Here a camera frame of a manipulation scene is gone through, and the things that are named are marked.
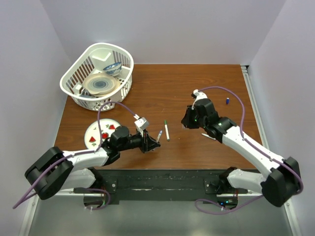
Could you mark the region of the white purple pen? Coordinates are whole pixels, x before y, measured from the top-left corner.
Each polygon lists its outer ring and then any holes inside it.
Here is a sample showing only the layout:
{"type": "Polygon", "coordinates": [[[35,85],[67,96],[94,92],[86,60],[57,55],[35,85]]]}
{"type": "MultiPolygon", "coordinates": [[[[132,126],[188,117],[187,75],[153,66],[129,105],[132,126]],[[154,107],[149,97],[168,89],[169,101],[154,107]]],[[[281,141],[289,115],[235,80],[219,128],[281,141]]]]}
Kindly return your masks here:
{"type": "Polygon", "coordinates": [[[162,130],[159,131],[156,142],[159,142],[161,136],[162,136],[162,130]]]}

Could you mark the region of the white green pen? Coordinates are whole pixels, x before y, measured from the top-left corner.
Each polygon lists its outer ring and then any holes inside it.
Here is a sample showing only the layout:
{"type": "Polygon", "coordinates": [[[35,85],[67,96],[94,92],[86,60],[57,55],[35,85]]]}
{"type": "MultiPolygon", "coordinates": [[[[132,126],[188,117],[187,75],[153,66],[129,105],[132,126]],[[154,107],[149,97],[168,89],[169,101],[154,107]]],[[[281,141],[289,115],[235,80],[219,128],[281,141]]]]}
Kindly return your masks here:
{"type": "Polygon", "coordinates": [[[170,141],[168,124],[164,124],[164,129],[165,129],[166,139],[167,141],[170,141]]]}

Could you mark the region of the grey pen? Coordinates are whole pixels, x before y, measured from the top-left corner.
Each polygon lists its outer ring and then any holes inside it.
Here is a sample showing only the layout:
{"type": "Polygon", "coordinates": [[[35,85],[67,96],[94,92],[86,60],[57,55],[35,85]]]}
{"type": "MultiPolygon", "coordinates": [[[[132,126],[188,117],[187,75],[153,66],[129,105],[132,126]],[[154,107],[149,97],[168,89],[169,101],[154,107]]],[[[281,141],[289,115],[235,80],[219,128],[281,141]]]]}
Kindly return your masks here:
{"type": "Polygon", "coordinates": [[[201,135],[204,136],[204,137],[207,137],[207,138],[209,138],[211,140],[216,140],[216,138],[213,138],[213,137],[209,136],[208,134],[201,133],[201,135]]]}

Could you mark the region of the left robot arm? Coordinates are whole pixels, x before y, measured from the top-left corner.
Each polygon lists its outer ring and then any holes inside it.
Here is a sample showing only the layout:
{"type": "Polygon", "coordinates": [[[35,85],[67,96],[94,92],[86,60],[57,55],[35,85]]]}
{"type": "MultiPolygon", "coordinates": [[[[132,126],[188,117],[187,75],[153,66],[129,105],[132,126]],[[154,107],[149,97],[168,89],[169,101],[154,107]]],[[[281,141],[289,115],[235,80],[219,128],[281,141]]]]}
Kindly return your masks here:
{"type": "Polygon", "coordinates": [[[97,149],[62,151],[58,147],[49,148],[26,170],[25,178],[41,200],[69,188],[86,188],[96,193],[103,183],[102,176],[94,169],[96,166],[114,163],[124,150],[139,148],[146,153],[159,146],[147,130],[131,135],[126,126],[119,126],[97,149]]]}

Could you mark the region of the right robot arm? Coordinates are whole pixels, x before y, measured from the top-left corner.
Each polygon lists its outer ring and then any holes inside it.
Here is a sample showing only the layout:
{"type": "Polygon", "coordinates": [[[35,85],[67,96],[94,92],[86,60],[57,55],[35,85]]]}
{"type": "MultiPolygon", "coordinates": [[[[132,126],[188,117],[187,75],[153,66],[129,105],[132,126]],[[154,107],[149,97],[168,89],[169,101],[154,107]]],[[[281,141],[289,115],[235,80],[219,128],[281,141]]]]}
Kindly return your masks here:
{"type": "Polygon", "coordinates": [[[202,128],[206,136],[235,150],[258,173],[231,167],[220,177],[219,187],[224,193],[242,188],[260,193],[269,203],[281,207],[292,196],[302,191],[298,162],[284,159],[250,138],[235,122],[218,115],[212,101],[206,97],[195,98],[187,107],[182,125],[188,129],[202,128]]]}

